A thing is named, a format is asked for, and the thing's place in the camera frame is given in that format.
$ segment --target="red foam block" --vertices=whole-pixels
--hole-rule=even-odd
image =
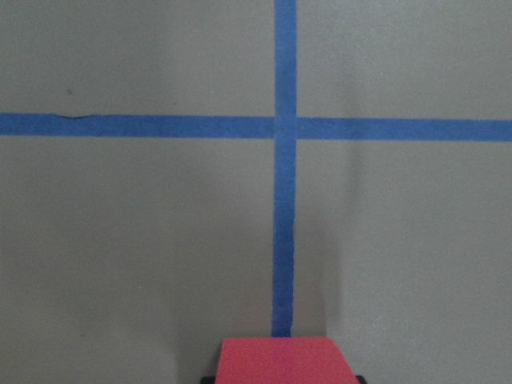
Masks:
[[[228,338],[215,384],[358,384],[329,338]]]

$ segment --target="red block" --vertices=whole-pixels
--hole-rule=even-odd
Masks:
[[[358,384],[329,338],[228,338],[215,384]]]

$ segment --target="vertical blue line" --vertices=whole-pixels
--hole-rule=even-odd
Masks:
[[[289,337],[294,315],[297,4],[275,0],[274,276],[272,336]]]

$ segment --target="black wheel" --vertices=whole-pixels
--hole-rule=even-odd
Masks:
[[[215,384],[215,376],[209,378],[202,378],[200,384]]]
[[[355,375],[356,379],[358,380],[359,384],[368,384],[363,376],[360,374]]]

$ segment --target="blue painter's tape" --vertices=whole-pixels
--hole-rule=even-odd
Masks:
[[[299,118],[298,138],[510,142],[511,120]]]
[[[294,315],[294,221],[297,150],[297,4],[276,0],[274,275],[272,336],[289,337]]]
[[[239,116],[0,114],[0,135],[273,138],[274,118]]]

